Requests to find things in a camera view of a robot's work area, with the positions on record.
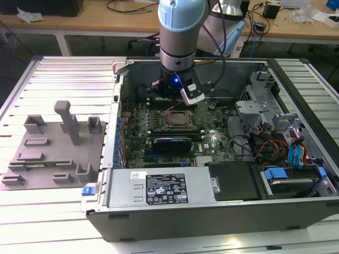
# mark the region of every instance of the warning label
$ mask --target warning label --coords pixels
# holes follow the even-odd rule
[[[146,202],[149,205],[188,203],[185,174],[147,175]]]

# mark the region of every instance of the cable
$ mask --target cable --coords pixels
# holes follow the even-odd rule
[[[207,0],[207,4],[208,4],[208,13],[211,12],[211,2],[210,0]]]
[[[253,57],[253,52],[254,52],[254,46],[255,46],[255,38],[256,38],[256,34],[254,35],[254,42],[252,42],[252,50],[251,50],[251,54],[250,54],[250,58]]]
[[[9,56],[8,54],[7,54],[7,52],[6,52],[6,50],[5,50],[5,48],[4,48],[4,46],[0,43],[0,47],[2,48],[2,50],[3,50],[3,52],[5,53],[5,55],[6,55],[6,57],[7,58],[12,58],[12,59],[14,59],[16,62],[18,61],[18,62],[21,62],[21,63],[23,63],[25,66],[22,66],[22,65],[20,65],[18,62],[18,64],[19,64],[19,66],[21,66],[21,67],[23,67],[23,68],[26,68],[27,66],[28,66],[28,64],[26,63],[26,62],[24,62],[23,60],[20,60],[20,59],[18,59],[18,58],[16,58],[16,57],[11,57],[11,56]]]
[[[226,25],[225,25],[225,17],[224,17],[224,12],[222,11],[222,6],[221,6],[221,3],[220,3],[220,0],[218,0],[218,6],[219,6],[219,9],[220,9],[220,14],[221,14],[221,20],[222,20],[222,30],[223,30],[223,33],[224,33],[224,46],[221,50],[219,44],[217,43],[217,41],[215,40],[215,38],[213,37],[213,35],[208,31],[208,29],[202,25],[202,28],[206,31],[207,35],[211,38],[211,40],[213,41],[214,45],[216,46],[218,52],[219,52],[219,56],[211,61],[211,60],[207,60],[207,61],[204,61],[204,62],[200,62],[198,65],[203,65],[203,64],[209,64],[209,63],[214,63],[220,59],[222,59],[222,71],[221,71],[221,74],[220,76],[218,77],[218,79],[213,83],[213,86],[215,86],[216,84],[218,84],[221,79],[223,78],[224,74],[225,74],[225,69],[226,69],[226,61],[225,61],[225,51],[226,51],[226,44],[227,44],[227,32],[226,32]]]
[[[331,72],[331,74],[329,75],[329,77],[326,79],[327,81],[329,81],[330,78],[332,78],[333,74],[335,73],[335,71],[336,71],[338,68],[339,68],[339,65],[337,65],[337,66],[333,69],[333,71]]]
[[[174,106],[172,106],[172,107],[166,109],[166,110],[164,111],[164,113],[167,112],[167,111],[169,111],[169,110],[171,110],[171,109],[173,109],[173,108],[175,108],[175,107],[177,107],[180,103],[182,103],[182,101],[180,101],[180,102],[178,102],[176,105],[174,105]]]
[[[266,31],[260,32],[260,31],[258,31],[258,30],[256,30],[256,29],[253,31],[253,27],[255,26],[255,21],[254,21],[253,13],[256,13],[257,15],[259,15],[260,17],[262,17],[263,19],[265,19],[265,20],[267,21],[267,30],[265,29]],[[254,50],[258,50],[258,48],[261,46],[261,43],[262,43],[262,37],[263,37],[265,34],[267,34],[267,33],[269,32],[269,30],[271,29],[271,24],[270,24],[270,21],[269,21],[267,18],[265,18],[262,14],[260,14],[260,13],[258,13],[258,12],[255,12],[255,11],[247,11],[246,18],[249,19],[250,26],[251,26],[251,30],[250,30],[250,32],[249,32],[249,35],[248,35],[248,38],[247,38],[246,42],[244,43],[243,50],[244,50],[244,49],[250,49],[252,55],[254,55]],[[248,44],[249,39],[250,39],[251,36],[252,36],[252,39],[251,39],[252,44],[256,44],[256,42],[253,42],[253,36],[254,36],[255,34],[257,34],[257,35],[260,36],[258,46],[257,46],[257,47],[254,47],[254,46],[252,45],[251,48],[247,48],[246,46],[247,46],[247,44]]]
[[[259,9],[260,7],[265,7],[267,5],[267,2],[261,2],[261,3],[258,3],[258,4],[255,4],[253,7],[252,7],[252,10],[257,10]]]
[[[113,8],[109,6],[111,3],[115,3],[115,6]],[[152,10],[148,10],[146,8],[151,7],[153,5],[156,5],[156,4],[158,4],[158,3],[149,4],[149,5],[146,5],[144,7],[134,9],[134,10],[121,11],[121,10],[117,10],[115,8],[116,5],[117,5],[117,1],[116,0],[112,0],[112,1],[109,1],[106,4],[106,7],[107,7],[107,9],[110,9],[111,11],[118,12],[118,13],[123,13],[123,14],[144,14],[144,13],[148,13],[148,12],[152,11]]]
[[[220,9],[221,20],[222,20],[222,31],[224,33],[224,46],[223,46],[223,49],[222,49],[222,55],[224,56],[225,50],[226,50],[226,44],[227,44],[227,35],[226,35],[225,17],[224,17],[224,12],[222,10],[220,0],[218,0],[218,6],[219,6],[219,9]]]
[[[205,32],[208,34],[208,36],[211,38],[211,40],[213,41],[213,43],[215,44],[215,46],[217,47],[218,51],[219,51],[219,54],[221,55],[221,59],[222,59],[222,70],[221,70],[221,74],[220,76],[218,77],[218,79],[213,83],[213,86],[215,86],[216,84],[218,84],[222,77],[224,76],[225,74],[225,68],[226,68],[226,61],[225,61],[225,57],[224,55],[222,54],[222,51],[217,43],[217,41],[214,39],[213,35],[210,33],[210,31],[207,30],[206,26],[202,25],[202,28],[205,30]]]
[[[32,51],[31,50],[29,50],[27,47],[26,47],[26,45],[25,44],[23,44],[23,42],[7,27],[7,25],[5,25],[4,24],[4,22],[2,22],[1,20],[0,20],[0,23],[1,23],[1,25],[4,27],[4,28],[6,28],[11,34],[12,34],[12,36],[14,36],[16,39],[17,39],[17,41],[21,44],[21,45],[23,45],[23,47],[27,50],[27,52],[31,55],[31,56],[34,56],[34,54],[32,53]]]

